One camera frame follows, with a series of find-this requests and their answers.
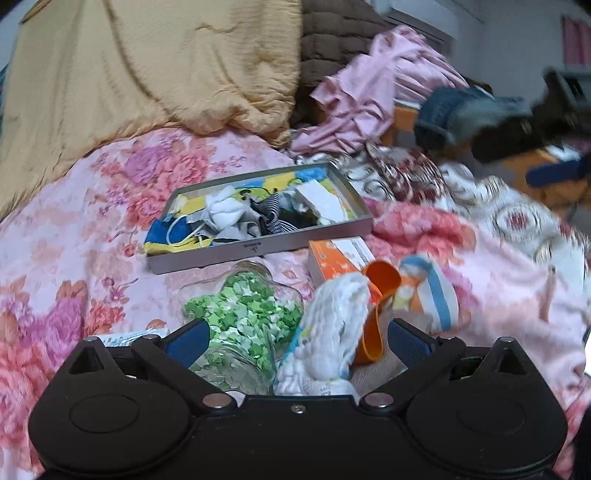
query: glass jar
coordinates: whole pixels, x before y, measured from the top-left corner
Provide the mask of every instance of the glass jar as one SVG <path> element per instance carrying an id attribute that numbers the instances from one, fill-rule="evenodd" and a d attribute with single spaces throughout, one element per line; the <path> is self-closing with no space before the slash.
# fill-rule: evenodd
<path id="1" fill-rule="evenodd" d="M 242 261 L 185 285 L 179 300 L 187 322 L 203 318 L 210 327 L 209 348 L 190 369 L 224 391 L 272 394 L 277 361 L 303 314 L 300 293 L 274 282 L 264 265 Z"/>

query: pink fabric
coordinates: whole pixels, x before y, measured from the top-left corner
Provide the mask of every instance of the pink fabric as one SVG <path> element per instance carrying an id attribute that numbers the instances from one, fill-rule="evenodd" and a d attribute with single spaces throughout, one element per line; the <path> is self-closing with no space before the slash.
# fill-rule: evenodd
<path id="1" fill-rule="evenodd" d="M 591 27 L 582 20 L 562 18 L 564 64 L 591 65 Z"/>
<path id="2" fill-rule="evenodd" d="M 377 258 L 396 265 L 422 253 L 441 265 L 459 300 L 455 336 L 467 345 L 489 346 L 508 335 L 525 349 L 566 411 L 569 433 L 556 472 L 568 478 L 572 441 L 591 402 L 590 382 L 582 376 L 585 298 L 547 268 L 455 215 L 404 203 L 371 201 L 369 206 L 377 218 L 366 242 Z"/>
<path id="3" fill-rule="evenodd" d="M 161 149 L 165 154 L 152 161 Z M 0 223 L 4 478 L 29 480 L 41 471 L 27 435 L 28 416 L 82 336 L 174 330 L 182 324 L 179 288 L 230 269 L 231 264 L 221 264 L 158 276 L 146 270 L 141 244 L 172 190 L 290 163 L 251 134 L 228 129 L 195 138 L 161 129 L 79 160 L 63 179 Z M 577 368 L 584 354 L 574 344 L 584 328 L 579 299 L 565 298 L 560 283 L 547 288 L 547 271 L 455 215 L 417 205 L 371 205 L 379 218 L 368 242 L 377 254 L 396 262 L 425 252 L 443 265 L 460 300 L 464 339 L 486 345 L 499 335 L 516 336 L 563 407 L 582 405 L 585 390 Z M 256 260 L 275 280 L 311 297 L 307 250 Z M 547 315 L 532 314 L 540 311 Z M 574 434 L 578 426 L 572 425 Z M 561 465 L 568 469 L 568 458 Z"/>
<path id="4" fill-rule="evenodd" d="M 392 124 L 394 99 L 423 103 L 433 89 L 444 86 L 467 84 L 422 35 L 406 25 L 378 34 L 369 55 L 355 57 L 312 93 L 327 119 L 302 129 L 292 152 L 359 151 Z"/>

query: black and white striped fabric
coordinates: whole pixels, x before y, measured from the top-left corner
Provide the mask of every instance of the black and white striped fabric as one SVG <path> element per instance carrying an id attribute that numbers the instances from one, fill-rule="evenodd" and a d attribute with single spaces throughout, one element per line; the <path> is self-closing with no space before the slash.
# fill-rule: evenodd
<path id="1" fill-rule="evenodd" d="M 296 232 L 297 228 L 279 218 L 279 193 L 274 191 L 266 199 L 256 202 L 252 198 L 251 208 L 262 216 L 262 223 L 269 233 Z"/>

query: brown quilted cushion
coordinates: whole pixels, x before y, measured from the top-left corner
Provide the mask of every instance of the brown quilted cushion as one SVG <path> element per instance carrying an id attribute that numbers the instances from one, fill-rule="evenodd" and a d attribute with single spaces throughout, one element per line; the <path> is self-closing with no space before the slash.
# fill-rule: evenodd
<path id="1" fill-rule="evenodd" d="M 302 0 L 300 87 L 315 88 L 391 27 L 363 0 Z"/>

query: yellow cloth cover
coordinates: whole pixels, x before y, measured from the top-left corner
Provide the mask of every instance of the yellow cloth cover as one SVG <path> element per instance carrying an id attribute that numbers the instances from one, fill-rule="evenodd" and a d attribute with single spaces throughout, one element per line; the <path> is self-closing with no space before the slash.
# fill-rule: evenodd
<path id="1" fill-rule="evenodd" d="M 288 140 L 299 0 L 43 0 L 9 69 L 0 220 L 97 146 L 164 125 Z"/>

